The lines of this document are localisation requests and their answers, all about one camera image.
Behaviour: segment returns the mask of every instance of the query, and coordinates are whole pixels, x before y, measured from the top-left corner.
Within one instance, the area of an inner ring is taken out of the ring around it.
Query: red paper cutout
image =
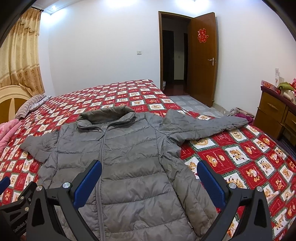
[[[202,42],[206,42],[207,41],[207,38],[208,38],[209,36],[208,35],[206,35],[206,30],[205,29],[200,29],[199,31],[198,31],[198,40],[200,41],[200,43],[202,43]]]

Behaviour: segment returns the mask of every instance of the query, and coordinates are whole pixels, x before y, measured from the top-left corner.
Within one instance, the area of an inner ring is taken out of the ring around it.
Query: striped pillow
[[[45,98],[45,95],[35,95],[31,99],[27,100],[17,111],[15,114],[15,118],[25,118],[30,111],[32,105],[36,104],[37,102],[41,101]]]
[[[43,98],[41,101],[37,102],[36,104],[32,105],[29,113],[32,111],[37,110],[40,106],[42,106],[44,104],[45,101],[49,100],[51,98],[51,96],[45,96],[45,98]]]

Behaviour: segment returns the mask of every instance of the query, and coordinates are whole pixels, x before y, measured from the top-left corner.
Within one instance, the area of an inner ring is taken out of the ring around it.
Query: red patterned bedspread
[[[159,90],[151,80],[135,80],[97,86],[58,96],[30,113],[12,137],[0,158],[0,180],[8,176],[9,188],[0,195],[0,205],[16,201],[30,181],[38,180],[40,164],[19,146],[28,135],[41,136],[77,119],[80,113],[112,106],[128,105],[136,112],[165,116],[168,109],[198,119],[211,117],[187,112]],[[278,240],[296,217],[296,162],[261,130],[246,126],[200,141],[186,142],[181,158],[196,173],[198,161],[207,160],[227,182],[254,189],[261,185],[269,203],[273,236]],[[238,225],[242,209],[228,231]]]

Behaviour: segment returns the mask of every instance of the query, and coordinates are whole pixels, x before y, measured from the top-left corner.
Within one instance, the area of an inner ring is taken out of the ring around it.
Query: beige curtain
[[[44,93],[38,59],[41,11],[30,8],[16,22],[0,48],[0,87],[19,85]]]

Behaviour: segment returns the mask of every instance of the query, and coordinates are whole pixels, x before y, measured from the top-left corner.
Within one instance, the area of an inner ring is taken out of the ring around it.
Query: jacket sleeve
[[[40,137],[28,136],[20,148],[30,153],[37,161],[45,163],[57,143],[58,136],[58,130]]]
[[[222,131],[230,131],[248,124],[245,118],[229,116],[211,120],[194,119],[175,110],[168,110],[159,131],[177,145],[185,140],[198,140]]]

